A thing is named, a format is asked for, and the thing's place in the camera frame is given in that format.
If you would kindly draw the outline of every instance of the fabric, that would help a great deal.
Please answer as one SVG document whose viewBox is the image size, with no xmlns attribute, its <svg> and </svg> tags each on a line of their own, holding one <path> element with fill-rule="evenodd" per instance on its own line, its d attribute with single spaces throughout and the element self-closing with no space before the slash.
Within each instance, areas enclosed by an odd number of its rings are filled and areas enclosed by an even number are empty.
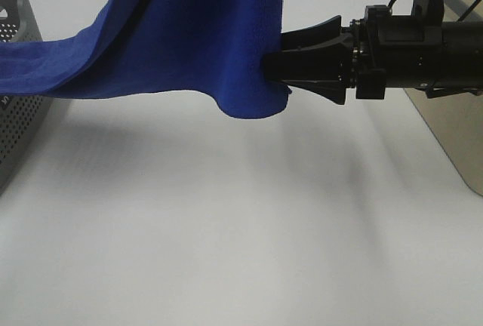
<svg viewBox="0 0 483 326">
<path fill-rule="evenodd" d="M 280 45 L 282 0 L 109 0 L 57 42 L 0 44 L 0 93 L 108 98 L 194 90 L 228 115 L 282 111 L 289 89 L 263 78 Z"/>
</svg>

